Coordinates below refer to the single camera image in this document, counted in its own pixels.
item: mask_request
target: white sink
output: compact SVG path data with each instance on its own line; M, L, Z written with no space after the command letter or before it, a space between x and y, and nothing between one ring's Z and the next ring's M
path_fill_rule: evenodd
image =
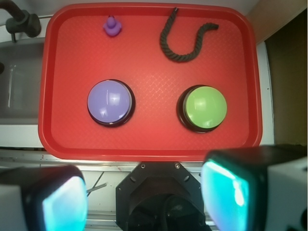
M0 43L0 124L38 124L44 38Z

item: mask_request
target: purple button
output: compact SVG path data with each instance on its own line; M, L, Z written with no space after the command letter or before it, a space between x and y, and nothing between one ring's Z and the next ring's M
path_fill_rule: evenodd
M119 126L132 116L135 97L131 89L119 80L105 80L96 84L88 96L88 110L92 118L105 126Z

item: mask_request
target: metal faucet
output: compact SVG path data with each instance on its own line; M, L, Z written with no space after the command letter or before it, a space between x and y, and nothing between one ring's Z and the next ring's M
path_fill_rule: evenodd
M5 9L12 18L6 20L6 30L12 35L12 42L16 42L15 33L25 32L30 38L38 36L41 32L39 17L21 10L11 0L0 0L0 9Z

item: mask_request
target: dark green rope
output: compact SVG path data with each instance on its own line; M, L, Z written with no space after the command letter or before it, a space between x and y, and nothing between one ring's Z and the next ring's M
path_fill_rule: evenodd
M163 29L162 33L160 34L160 47L162 48L164 54L171 60L176 62L188 62L190 60L193 60L195 57L198 56L200 53L200 50L202 48L202 41L203 41L203 35L208 30L217 30L218 25L213 23L206 23L203 24L197 33L196 37L196 43L194 46L194 50L189 54L175 54L168 46L167 44L167 36L171 30L171 27L174 23L174 20L176 18L176 14L178 12L178 8L174 8L172 14L168 18L165 28Z

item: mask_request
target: purple rubber duck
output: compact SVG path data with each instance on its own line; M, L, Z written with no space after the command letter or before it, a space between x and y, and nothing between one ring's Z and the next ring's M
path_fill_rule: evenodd
M113 16L109 16L103 28L105 29L108 35L116 36L118 33L120 33L122 25Z

